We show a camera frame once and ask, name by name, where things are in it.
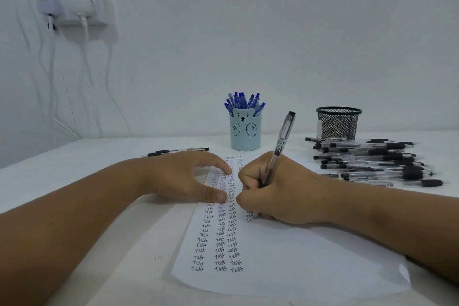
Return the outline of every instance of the person's left hand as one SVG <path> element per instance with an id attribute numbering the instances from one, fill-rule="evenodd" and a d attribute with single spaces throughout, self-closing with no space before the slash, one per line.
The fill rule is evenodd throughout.
<path id="1" fill-rule="evenodd" d="M 196 199 L 199 202 L 225 202 L 223 190 L 201 184 L 193 177 L 196 167 L 215 166 L 225 174 L 231 167 L 221 158 L 206 151 L 181 151 L 161 156 L 142 157 L 130 160 L 140 171 L 139 188 L 142 194 L 157 193 L 174 199 Z"/>

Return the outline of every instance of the right arm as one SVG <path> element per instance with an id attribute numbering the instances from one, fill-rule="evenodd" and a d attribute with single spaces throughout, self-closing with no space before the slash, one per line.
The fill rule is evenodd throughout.
<path id="1" fill-rule="evenodd" d="M 287 157 L 272 183 L 258 189 L 271 155 L 240 171 L 247 191 L 236 200 L 243 209 L 292 224 L 341 225 L 459 284 L 458 198 L 330 179 Z"/>

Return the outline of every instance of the electrical outlet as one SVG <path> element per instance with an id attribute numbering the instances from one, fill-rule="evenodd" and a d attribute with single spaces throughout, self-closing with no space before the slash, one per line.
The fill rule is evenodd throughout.
<path id="1" fill-rule="evenodd" d="M 81 26 L 80 17 L 74 13 L 66 0 L 36 0 L 38 11 L 43 13 L 44 20 L 48 15 L 53 16 L 54 24 L 59 26 Z M 91 0 L 95 14 L 88 18 L 88 25 L 108 24 L 108 0 Z"/>

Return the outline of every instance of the hand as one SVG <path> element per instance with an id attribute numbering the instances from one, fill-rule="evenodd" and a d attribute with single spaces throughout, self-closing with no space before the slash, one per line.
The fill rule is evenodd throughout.
<path id="1" fill-rule="evenodd" d="M 336 180 L 318 175 L 281 155 L 272 182 L 260 189 L 273 152 L 248 163 L 238 174 L 244 191 L 237 203 L 244 209 L 263 213 L 291 224 L 330 221 Z"/>
<path id="2" fill-rule="evenodd" d="M 193 177 L 196 167 L 215 166 L 225 174 L 231 167 L 206 151 L 182 151 L 161 156 L 135 158 L 141 171 L 141 193 L 157 193 L 174 199 L 196 199 L 199 202 L 225 202 L 225 191 L 201 184 Z"/>

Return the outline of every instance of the fingernail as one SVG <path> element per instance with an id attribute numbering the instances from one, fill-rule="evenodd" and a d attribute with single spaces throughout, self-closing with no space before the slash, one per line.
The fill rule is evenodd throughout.
<path id="1" fill-rule="evenodd" d="M 225 202 L 226 201 L 226 192 L 219 191 L 217 193 L 217 201 Z"/>

